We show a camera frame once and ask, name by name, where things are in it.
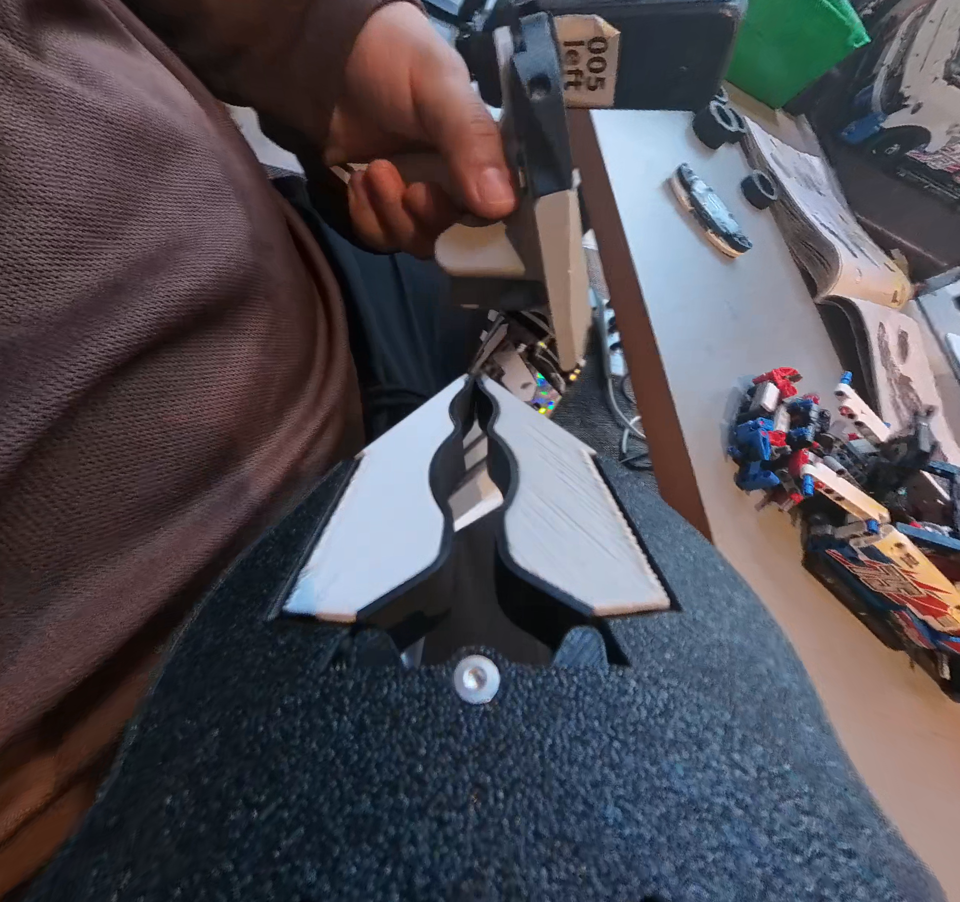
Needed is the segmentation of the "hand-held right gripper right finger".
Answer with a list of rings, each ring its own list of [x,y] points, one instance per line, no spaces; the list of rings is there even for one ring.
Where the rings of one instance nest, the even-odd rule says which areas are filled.
[[[498,549],[510,570],[589,617],[667,610],[666,586],[596,452],[486,378],[480,407],[486,466],[503,499]]]

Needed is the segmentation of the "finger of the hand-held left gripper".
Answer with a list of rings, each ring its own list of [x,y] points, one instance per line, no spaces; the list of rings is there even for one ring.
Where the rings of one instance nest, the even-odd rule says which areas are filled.
[[[558,363],[562,371],[572,371],[584,358],[592,326],[590,281],[576,189],[538,199],[535,229]]]

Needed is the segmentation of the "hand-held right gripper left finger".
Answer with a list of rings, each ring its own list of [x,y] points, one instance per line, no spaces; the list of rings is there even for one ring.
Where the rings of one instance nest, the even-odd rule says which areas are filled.
[[[286,617],[370,618],[450,555],[475,378],[460,377],[360,452],[295,573]]]

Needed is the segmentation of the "white sticker sheet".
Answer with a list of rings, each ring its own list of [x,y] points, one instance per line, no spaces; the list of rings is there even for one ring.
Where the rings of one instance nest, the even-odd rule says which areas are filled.
[[[471,368],[546,417],[554,413],[586,366],[585,357],[572,368],[560,366],[548,316],[539,309],[490,310],[480,337],[481,346]],[[449,498],[455,532],[502,504],[502,493],[488,472],[487,454],[486,434],[475,421],[463,439],[464,474]]]

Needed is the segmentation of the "black white toy car panel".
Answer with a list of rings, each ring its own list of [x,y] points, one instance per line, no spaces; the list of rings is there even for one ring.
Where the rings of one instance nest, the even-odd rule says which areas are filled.
[[[730,209],[689,164],[677,166],[669,178],[669,187],[716,250],[731,259],[750,251],[753,243]]]

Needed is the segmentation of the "person's left forearm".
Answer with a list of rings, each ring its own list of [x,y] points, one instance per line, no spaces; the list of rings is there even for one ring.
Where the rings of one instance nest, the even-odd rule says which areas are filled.
[[[418,0],[121,0],[218,99],[322,146],[371,16]]]

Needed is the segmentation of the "grey desk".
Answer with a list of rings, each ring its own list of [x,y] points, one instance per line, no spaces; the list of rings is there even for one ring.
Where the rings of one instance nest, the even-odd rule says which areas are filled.
[[[803,568],[789,518],[735,488],[721,445],[741,377],[789,365],[826,397],[843,371],[770,213],[738,203],[741,149],[706,149],[683,113],[575,111],[569,129],[664,499],[762,599],[883,812],[958,900],[958,703]],[[723,255],[678,204],[683,163],[749,252]]]

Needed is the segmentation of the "person's left hand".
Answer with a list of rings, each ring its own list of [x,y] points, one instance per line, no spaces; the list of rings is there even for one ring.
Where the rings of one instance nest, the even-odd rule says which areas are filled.
[[[383,6],[346,60],[323,149],[361,164],[346,198],[366,247],[426,260],[466,214],[498,221],[517,207],[498,126],[468,68],[413,4]]]

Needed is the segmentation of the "green plastic bin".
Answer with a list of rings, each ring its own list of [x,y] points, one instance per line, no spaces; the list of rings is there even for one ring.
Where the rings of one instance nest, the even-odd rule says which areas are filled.
[[[727,79],[782,109],[868,44],[849,0],[749,0]]]

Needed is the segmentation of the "person's black pants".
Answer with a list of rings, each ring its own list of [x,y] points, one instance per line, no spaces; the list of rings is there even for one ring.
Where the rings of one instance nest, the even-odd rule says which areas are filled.
[[[340,286],[372,441],[472,367],[488,311],[456,305],[452,280],[434,261],[368,249],[339,179],[322,186],[282,174],[271,183],[306,223]]]

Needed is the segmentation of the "toy brick car chassis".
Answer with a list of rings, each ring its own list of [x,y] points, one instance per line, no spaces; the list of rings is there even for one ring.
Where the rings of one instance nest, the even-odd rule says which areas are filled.
[[[726,436],[736,487],[798,512],[809,532],[906,524],[958,540],[958,466],[935,433],[936,407],[915,404],[894,426],[851,372],[834,387],[834,413],[818,393],[799,391],[802,380],[783,366],[743,390]]]

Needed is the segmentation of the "open instruction booklet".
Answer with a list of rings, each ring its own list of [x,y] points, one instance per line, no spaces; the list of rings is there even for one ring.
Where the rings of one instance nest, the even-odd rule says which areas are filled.
[[[946,461],[958,464],[921,324],[908,304],[906,272],[861,227],[829,164],[743,116],[750,164],[777,190],[773,212],[792,259],[811,289],[850,385],[893,431],[933,409],[931,428]]]

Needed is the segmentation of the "black toy set box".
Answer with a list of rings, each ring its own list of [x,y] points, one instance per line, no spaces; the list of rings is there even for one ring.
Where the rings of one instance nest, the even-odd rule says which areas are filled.
[[[959,0],[848,0],[869,43],[818,85],[819,132],[958,209]]]

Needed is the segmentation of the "person's brown shirt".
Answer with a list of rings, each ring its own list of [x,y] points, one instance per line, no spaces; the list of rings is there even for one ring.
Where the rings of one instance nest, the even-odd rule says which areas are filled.
[[[121,0],[1,0],[2,894],[150,662],[359,434],[330,265]]]

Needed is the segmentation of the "blue printed toy car body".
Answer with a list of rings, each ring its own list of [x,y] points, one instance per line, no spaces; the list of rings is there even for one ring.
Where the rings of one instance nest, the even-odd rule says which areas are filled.
[[[958,534],[929,523],[804,521],[803,565],[883,644],[959,692]]]

